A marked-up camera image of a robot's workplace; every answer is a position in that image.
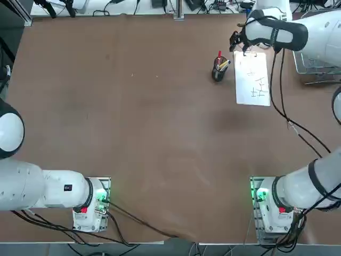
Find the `brown table surface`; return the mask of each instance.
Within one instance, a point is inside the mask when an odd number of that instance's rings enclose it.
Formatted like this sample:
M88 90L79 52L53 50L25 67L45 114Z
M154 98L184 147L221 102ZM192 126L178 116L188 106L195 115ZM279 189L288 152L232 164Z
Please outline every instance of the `brown table surface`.
M125 15L35 20L24 31L10 84L9 103L26 124L15 158L111 176L112 200L163 231L243 243L250 176L284 175L315 159L273 107L236 104L233 66L223 82L212 81L218 50L232 59L229 38L244 20L242 14L187 15L181 22ZM272 52L266 51L269 72ZM287 51L283 87L287 113L331 149L340 145L330 102L335 86L303 85ZM38 212L72 226L70 209ZM129 241L166 239L116 216ZM0 220L1 242L70 240L8 212ZM104 235L117 238L109 229ZM313 211L301 242L341 244L340 229L337 212ZM247 243L256 241L252 222Z

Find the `pen holder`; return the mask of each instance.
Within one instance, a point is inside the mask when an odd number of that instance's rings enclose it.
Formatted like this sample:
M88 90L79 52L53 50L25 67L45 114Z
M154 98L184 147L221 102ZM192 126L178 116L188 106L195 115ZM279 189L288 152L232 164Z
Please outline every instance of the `pen holder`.
M223 56L220 57L220 64L222 64L226 61L227 61L227 58L225 58ZM214 81L220 82L223 79L227 68L225 68L223 71L219 71L217 69L217 63L218 63L218 57L214 59L213 69L212 69L212 78Z

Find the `yellow pen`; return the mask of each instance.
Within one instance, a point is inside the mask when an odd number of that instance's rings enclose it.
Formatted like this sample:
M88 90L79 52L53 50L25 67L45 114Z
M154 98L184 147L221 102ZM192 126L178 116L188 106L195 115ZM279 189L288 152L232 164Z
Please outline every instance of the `yellow pen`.
M229 64L231 64L231 60L227 60L227 61L225 61L224 63L220 64L220 65L219 65L219 69L222 69L222 68L224 68L225 66L228 66Z

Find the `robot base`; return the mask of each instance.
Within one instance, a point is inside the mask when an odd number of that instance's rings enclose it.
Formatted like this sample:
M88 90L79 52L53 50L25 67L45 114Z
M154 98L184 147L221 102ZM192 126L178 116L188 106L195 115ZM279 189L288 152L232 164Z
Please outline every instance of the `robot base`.
M273 244L291 226L294 212L279 209L272 196L275 177L251 177L251 194L257 239L260 244Z
M87 209L81 212L72 211L74 218L74 229L84 232L102 232L108 227L109 205L101 200L110 199L110 178L88 177L93 186L93 196Z

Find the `floor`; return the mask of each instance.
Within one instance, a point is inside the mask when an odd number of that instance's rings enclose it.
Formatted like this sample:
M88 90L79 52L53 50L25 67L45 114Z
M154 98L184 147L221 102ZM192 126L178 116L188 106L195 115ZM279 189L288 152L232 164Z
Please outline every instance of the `floor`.
M162 255L162 256L187 256L193 243L187 242L182 239L170 239L164 245L150 245L143 244L133 251L127 253L128 256L140 255ZM106 252L110 255L120 255L129 250L124 245L119 244L102 244L99 247L88 247L84 245L72 245L81 255L87 256L93 252ZM201 255L204 246L199 246ZM211 245L205 250L204 256L224 256L229 250L228 245ZM2 256L19 256L19 255L34 255L34 256L77 256L66 244L1 244L0 251ZM255 245L238 245L233 249L232 254L229 256L247 256L254 255L260 256L265 250ZM195 255L195 248L191 251L191 256ZM296 249L287 255L294 256L318 256L328 255L337 256L340 253L339 246L314 246L314 245L298 245ZM276 252L275 255L285 255L282 252Z
M33 0L22 0L27 10L30 10ZM4 38L10 49L15 54L19 47L21 35L23 32L23 22L15 14L10 12L2 4L0 4L0 36ZM5 64L11 62L7 57L4 57ZM131 251L129 256L135 255L189 255L189 250L193 243L182 239L170 239L164 245L150 245L143 244ZM88 255L92 252L107 252L111 255L120 255L128 250L124 245L119 244L103 244L99 247L88 247L83 245L73 245L73 248L81 253L81 255ZM203 253L204 246L199 246L201 253ZM229 250L227 245L211 245L205 250L205 255L210 256L224 256ZM77 255L66 244L0 244L0 251L2 256L17 256L17 255L34 255L34 256L60 256L60 255ZM233 255L261 255L264 249L253 245L238 245L229 253ZM317 255L339 255L341 252L340 246L309 246L298 245L296 249L289 255L295 256L317 256ZM190 255L195 255L195 248L193 248Z

